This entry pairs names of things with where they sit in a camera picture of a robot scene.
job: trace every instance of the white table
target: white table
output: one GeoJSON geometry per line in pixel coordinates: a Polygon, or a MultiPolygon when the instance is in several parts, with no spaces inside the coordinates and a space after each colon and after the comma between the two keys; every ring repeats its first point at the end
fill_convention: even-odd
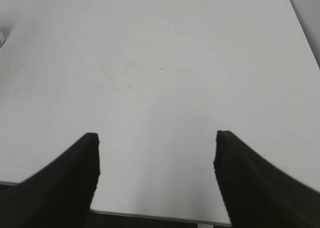
{"type": "Polygon", "coordinates": [[[86,132],[91,208],[229,223],[217,130],[320,190],[320,72],[289,0],[0,0],[0,180],[86,132]]]}

